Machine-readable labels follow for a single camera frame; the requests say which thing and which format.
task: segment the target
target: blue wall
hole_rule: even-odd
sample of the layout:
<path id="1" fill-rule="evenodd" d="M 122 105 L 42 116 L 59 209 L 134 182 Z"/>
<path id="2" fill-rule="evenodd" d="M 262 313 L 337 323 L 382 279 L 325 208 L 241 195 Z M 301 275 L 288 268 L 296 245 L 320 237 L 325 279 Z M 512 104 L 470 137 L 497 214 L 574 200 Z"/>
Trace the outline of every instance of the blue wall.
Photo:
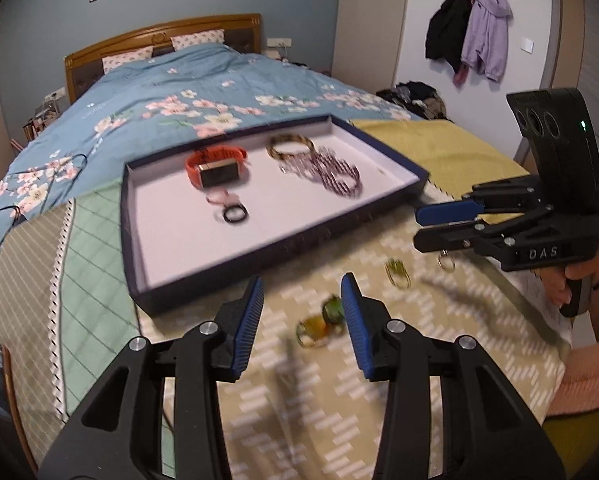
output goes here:
<path id="1" fill-rule="evenodd" d="M 4 0 L 0 97 L 6 127 L 12 137 L 23 140 L 22 126 L 35 107 L 46 94 L 65 86 L 65 56 L 154 23 L 259 12 L 264 38 L 291 38 L 292 61 L 328 69 L 337 4 L 338 0 Z"/>

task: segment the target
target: metal screw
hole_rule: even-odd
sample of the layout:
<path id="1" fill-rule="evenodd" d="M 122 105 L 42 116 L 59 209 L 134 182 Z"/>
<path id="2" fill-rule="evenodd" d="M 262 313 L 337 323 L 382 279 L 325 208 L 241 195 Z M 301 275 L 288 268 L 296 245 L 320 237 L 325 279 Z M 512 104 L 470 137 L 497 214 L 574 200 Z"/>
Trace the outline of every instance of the metal screw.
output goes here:
<path id="1" fill-rule="evenodd" d="M 459 346 L 465 350 L 473 350 L 477 346 L 477 341 L 475 341 L 470 335 L 463 335 L 459 338 Z"/>
<path id="2" fill-rule="evenodd" d="M 139 352 L 140 350 L 144 350 L 146 346 L 146 340 L 143 337 L 134 337 L 129 342 L 129 348 L 134 352 Z"/>
<path id="3" fill-rule="evenodd" d="M 202 332 L 204 335 L 211 335 L 217 332 L 219 328 L 220 327 L 218 327 L 218 324 L 214 321 L 207 321 L 200 325 L 200 332 Z"/>
<path id="4" fill-rule="evenodd" d="M 388 331 L 392 332 L 393 334 L 399 334 L 406 330 L 406 323 L 400 319 L 391 319 L 388 323 L 386 323 L 386 328 L 388 328 Z"/>

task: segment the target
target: purple jacket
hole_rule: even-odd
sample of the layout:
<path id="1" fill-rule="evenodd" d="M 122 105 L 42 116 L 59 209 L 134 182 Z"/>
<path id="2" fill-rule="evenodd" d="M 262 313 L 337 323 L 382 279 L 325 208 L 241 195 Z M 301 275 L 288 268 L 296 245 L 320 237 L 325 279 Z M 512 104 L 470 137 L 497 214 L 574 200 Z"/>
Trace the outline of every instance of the purple jacket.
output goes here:
<path id="1" fill-rule="evenodd" d="M 506 69 L 512 15 L 506 0 L 475 0 L 470 13 L 461 60 L 493 81 L 499 81 Z"/>

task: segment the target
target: watch face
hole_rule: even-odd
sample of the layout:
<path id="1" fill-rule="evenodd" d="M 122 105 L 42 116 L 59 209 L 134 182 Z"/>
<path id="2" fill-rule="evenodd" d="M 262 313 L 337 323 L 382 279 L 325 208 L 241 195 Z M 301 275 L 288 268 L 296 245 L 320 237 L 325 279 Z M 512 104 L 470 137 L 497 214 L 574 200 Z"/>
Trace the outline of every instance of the watch face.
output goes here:
<path id="1" fill-rule="evenodd" d="M 204 189 L 228 184 L 240 179 L 240 166 L 234 158 L 205 164 L 200 167 L 200 179 Z"/>

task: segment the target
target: human hand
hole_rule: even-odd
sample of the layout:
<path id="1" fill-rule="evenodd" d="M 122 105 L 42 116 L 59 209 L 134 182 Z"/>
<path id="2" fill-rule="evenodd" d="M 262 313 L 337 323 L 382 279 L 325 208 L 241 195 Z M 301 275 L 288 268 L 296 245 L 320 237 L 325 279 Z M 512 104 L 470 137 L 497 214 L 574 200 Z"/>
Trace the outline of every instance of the human hand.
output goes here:
<path id="1" fill-rule="evenodd" d="M 593 277 L 593 285 L 599 283 L 599 249 L 597 255 L 588 262 L 572 264 L 562 269 L 559 267 L 548 267 L 538 269 L 535 274 L 541 278 L 548 300 L 556 305 L 562 306 L 571 302 L 573 294 L 566 280 L 582 280 L 588 276 Z"/>

